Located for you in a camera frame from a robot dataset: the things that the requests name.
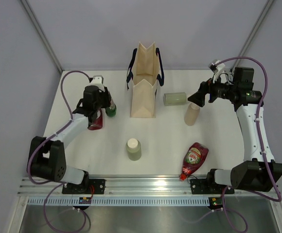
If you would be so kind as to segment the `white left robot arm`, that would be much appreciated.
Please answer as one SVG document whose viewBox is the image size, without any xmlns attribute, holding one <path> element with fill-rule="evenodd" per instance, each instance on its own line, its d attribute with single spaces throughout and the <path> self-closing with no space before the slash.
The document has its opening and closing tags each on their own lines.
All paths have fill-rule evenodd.
<svg viewBox="0 0 282 233">
<path fill-rule="evenodd" d="M 27 174 L 34 184 L 49 182 L 73 185 L 78 193 L 86 193 L 90 182 L 88 172 L 67 165 L 65 149 L 98 118 L 98 112 L 111 106 L 111 94 L 103 85 L 88 85 L 83 97 L 72 111 L 71 119 L 49 137 L 31 140 Z"/>
</svg>

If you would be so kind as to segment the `green bottle red cap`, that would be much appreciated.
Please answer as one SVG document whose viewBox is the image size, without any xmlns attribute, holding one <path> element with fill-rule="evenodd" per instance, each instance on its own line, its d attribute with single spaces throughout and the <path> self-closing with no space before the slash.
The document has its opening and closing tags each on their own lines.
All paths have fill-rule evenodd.
<svg viewBox="0 0 282 233">
<path fill-rule="evenodd" d="M 116 115 L 116 112 L 117 112 L 117 106 L 116 104 L 114 103 L 113 99 L 111 98 L 110 100 L 110 105 L 105 108 L 105 112 L 106 112 L 106 115 L 108 117 L 114 117 Z"/>
</svg>

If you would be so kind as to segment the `beige pump bottle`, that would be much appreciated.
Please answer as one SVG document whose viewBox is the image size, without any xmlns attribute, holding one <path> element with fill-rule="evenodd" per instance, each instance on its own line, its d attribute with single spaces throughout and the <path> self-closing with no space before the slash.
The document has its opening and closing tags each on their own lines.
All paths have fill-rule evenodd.
<svg viewBox="0 0 282 233">
<path fill-rule="evenodd" d="M 195 103 L 190 103 L 185 113 L 184 121 L 188 126 L 195 124 L 200 112 L 200 107 Z"/>
</svg>

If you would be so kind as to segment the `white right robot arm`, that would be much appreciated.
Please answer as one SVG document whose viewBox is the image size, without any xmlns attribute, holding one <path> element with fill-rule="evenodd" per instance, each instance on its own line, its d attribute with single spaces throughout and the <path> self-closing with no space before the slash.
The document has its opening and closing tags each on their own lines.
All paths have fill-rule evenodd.
<svg viewBox="0 0 282 233">
<path fill-rule="evenodd" d="M 268 145 L 262 93 L 253 90 L 254 69 L 236 67 L 232 81 L 225 83 L 220 77 L 224 72 L 223 65 L 211 65 L 210 69 L 213 77 L 202 82 L 188 101 L 203 107 L 205 96 L 209 95 L 210 103 L 221 98 L 233 104 L 243 137 L 244 161 L 231 170 L 211 169 L 207 174 L 206 188 L 212 193 L 224 185 L 245 191 L 268 192 L 282 176 L 282 164 L 275 162 Z"/>
</svg>

